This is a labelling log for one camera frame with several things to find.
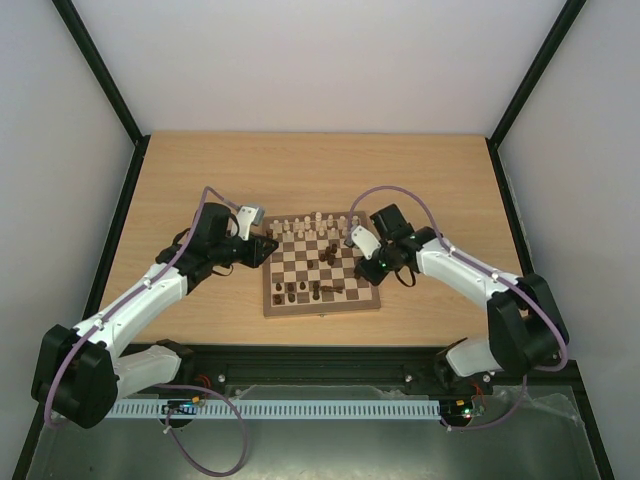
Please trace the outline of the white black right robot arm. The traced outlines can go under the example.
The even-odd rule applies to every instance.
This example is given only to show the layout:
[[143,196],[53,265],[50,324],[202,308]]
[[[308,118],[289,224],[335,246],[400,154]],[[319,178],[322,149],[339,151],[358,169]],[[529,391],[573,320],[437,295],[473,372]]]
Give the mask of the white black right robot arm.
[[416,230],[394,204],[370,220],[372,230],[352,225],[346,240],[362,253],[358,277],[377,286],[407,268],[412,276],[444,283],[487,315],[486,337],[465,338],[445,349],[436,367],[443,389],[458,391],[477,373],[524,376],[533,369],[564,368],[569,335],[544,278],[496,269],[457,249],[433,227]]

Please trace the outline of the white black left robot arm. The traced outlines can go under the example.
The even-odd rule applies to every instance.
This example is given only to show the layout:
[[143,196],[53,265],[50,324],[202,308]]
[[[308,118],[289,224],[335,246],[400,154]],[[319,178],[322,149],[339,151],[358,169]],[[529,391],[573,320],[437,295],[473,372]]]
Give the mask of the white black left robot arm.
[[72,328],[53,326],[43,337],[31,396],[85,429],[97,425],[114,403],[157,384],[189,382],[194,353],[165,339],[135,353],[135,337],[202,281],[235,264],[262,265],[277,241],[252,232],[264,211],[206,202],[192,225],[177,234],[154,264],[112,304]]

